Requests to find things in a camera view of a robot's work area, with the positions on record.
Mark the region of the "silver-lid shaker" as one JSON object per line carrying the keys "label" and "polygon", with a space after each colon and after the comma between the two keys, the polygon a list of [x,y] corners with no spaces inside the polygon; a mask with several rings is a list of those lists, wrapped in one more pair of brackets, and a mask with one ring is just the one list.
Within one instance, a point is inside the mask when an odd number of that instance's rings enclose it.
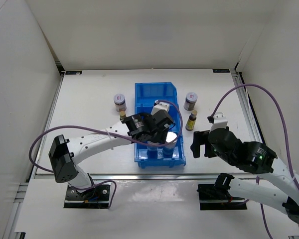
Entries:
{"label": "silver-lid shaker", "polygon": [[165,146],[162,150],[165,157],[172,157],[174,149],[177,144],[176,138],[177,138],[177,134],[175,132],[173,132],[173,141],[165,142],[165,143],[167,143],[167,146]]}
{"label": "silver-lid shaker", "polygon": [[158,160],[159,159],[158,149],[159,149],[160,143],[148,141],[147,144],[148,144],[148,146],[147,146],[148,159],[149,160]]}

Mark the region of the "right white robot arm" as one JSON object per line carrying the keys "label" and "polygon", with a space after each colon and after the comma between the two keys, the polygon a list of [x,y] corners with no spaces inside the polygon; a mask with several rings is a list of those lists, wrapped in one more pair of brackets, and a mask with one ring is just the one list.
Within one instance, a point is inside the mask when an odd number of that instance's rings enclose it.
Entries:
{"label": "right white robot arm", "polygon": [[299,178],[290,173],[273,150],[260,142],[242,142],[227,127],[194,132],[190,149],[195,158],[200,157],[202,145],[206,157],[219,157],[275,186],[275,189],[270,189],[221,173],[212,188],[204,191],[205,194],[215,200],[230,197],[249,199],[274,208],[299,224]]}

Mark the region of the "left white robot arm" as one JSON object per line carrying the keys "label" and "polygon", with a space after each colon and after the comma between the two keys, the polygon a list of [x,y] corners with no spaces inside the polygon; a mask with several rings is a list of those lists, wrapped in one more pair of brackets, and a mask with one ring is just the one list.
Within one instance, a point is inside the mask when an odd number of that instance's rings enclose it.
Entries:
{"label": "left white robot arm", "polygon": [[55,181],[68,183],[83,199],[93,197],[95,188],[79,164],[98,153],[131,143],[164,144],[174,120],[165,110],[154,115],[140,113],[124,118],[103,131],[78,138],[56,136],[48,153]]}

